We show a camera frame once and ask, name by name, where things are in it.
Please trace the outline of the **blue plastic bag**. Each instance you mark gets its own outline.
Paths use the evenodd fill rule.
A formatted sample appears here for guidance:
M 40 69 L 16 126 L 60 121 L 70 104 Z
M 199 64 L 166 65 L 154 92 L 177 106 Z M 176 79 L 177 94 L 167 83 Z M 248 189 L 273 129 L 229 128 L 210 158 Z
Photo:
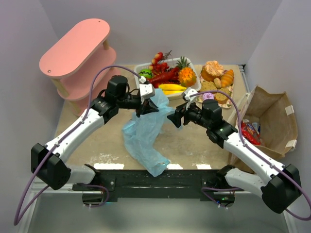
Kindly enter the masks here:
M 155 90 L 155 96 L 151 100 L 159 111 L 140 117 L 132 114 L 132 119 L 124 125 L 122 133 L 128 153 L 153 177 L 157 177 L 170 162 L 154 148 L 154 142 L 163 124 L 168 121 L 167 115 L 173 113 L 174 109 L 169 106 L 169 99 L 161 89 Z

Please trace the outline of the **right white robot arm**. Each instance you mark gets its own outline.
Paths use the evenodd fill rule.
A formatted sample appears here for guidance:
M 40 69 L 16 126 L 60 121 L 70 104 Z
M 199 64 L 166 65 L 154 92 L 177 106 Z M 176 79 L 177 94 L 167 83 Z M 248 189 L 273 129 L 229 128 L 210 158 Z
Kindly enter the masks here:
M 210 141 L 247 164 L 254 174 L 229 166 L 224 174 L 227 184 L 261 197 L 273 212 L 281 214 L 301 196 L 298 169 L 275 161 L 243 139 L 239 131 L 223 119 L 215 100 L 205 100 L 201 108 L 195 103 L 184 103 L 167 118 L 178 128 L 189 122 L 205 128 Z

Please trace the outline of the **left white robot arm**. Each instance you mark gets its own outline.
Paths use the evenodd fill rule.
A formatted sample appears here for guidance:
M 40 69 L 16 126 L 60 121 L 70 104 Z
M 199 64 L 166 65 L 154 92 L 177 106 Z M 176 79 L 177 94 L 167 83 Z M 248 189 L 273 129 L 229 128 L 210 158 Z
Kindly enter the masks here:
M 138 117 L 158 112 L 151 100 L 156 93 L 153 85 L 144 77 L 139 81 L 138 93 L 133 95 L 128 90 L 128 79 L 114 75 L 106 89 L 98 93 L 72 125 L 45 145 L 37 143 L 32 147 L 32 173 L 54 190 L 67 183 L 91 183 L 97 174 L 92 166 L 72 168 L 66 162 L 80 144 L 117 115 L 119 109 L 135 110 Z

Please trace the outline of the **red snack packet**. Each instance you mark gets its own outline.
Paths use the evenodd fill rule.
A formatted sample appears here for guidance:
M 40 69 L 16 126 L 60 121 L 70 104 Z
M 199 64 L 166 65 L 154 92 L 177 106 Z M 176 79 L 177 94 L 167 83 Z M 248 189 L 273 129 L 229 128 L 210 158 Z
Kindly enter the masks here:
M 263 145 L 259 129 L 260 125 L 257 122 L 250 122 L 248 119 L 241 121 L 242 135 L 253 145 Z

